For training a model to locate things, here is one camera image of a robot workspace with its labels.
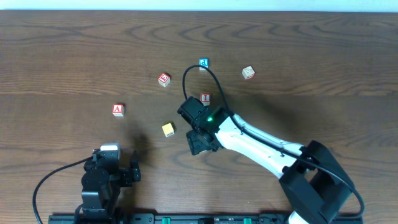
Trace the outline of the red letter I block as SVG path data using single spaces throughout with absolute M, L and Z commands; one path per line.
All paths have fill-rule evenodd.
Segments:
M 200 95 L 200 101 L 204 106 L 209 106 L 211 101 L 211 95 L 209 93 L 202 93 Z

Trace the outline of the red letter A block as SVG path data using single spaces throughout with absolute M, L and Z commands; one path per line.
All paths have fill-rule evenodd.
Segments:
M 112 114 L 114 116 L 123 117 L 124 116 L 125 107 L 123 104 L 115 104 L 112 107 Z

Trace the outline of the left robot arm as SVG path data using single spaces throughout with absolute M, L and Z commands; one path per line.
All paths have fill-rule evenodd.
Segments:
M 95 149 L 91 159 L 85 162 L 85 174 L 81 178 L 83 203 L 75 214 L 74 223 L 129 223 L 131 216 L 117 207 L 121 189 L 131 187 L 141 180 L 137 153 L 129 160 L 129 166 L 119 166 L 117 151 Z

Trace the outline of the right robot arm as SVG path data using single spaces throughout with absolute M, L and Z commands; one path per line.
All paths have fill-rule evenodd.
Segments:
M 265 133 L 225 108 L 202 104 L 181 106 L 178 114 L 192 127 L 187 133 L 193 155 L 223 147 L 236 151 L 274 174 L 293 212 L 287 223 L 355 223 L 357 214 L 340 209 L 351 195 L 359 198 L 354 183 L 327 147 L 317 141 L 304 146 Z

